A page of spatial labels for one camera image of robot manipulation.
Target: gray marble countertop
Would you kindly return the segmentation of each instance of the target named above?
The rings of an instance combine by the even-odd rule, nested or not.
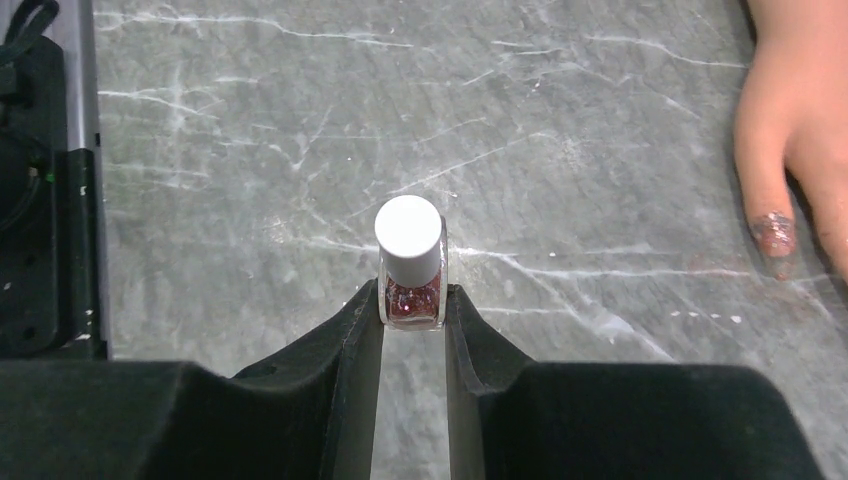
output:
[[[233,374],[376,272],[400,193],[541,360],[750,365],[848,478],[848,294],[764,275],[736,0],[99,0],[112,345]],[[448,478],[439,333],[387,333],[373,477]]]

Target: glitter-painted fingernail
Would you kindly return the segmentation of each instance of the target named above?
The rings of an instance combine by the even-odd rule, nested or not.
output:
[[[769,273],[778,280],[788,280],[795,267],[795,222],[772,212],[751,222],[751,234]]]

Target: red glitter polish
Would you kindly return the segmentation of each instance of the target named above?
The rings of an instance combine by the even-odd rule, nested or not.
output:
[[[380,319],[399,330],[441,328],[448,279],[444,218],[427,200],[404,195],[383,205],[374,231],[380,244]]]

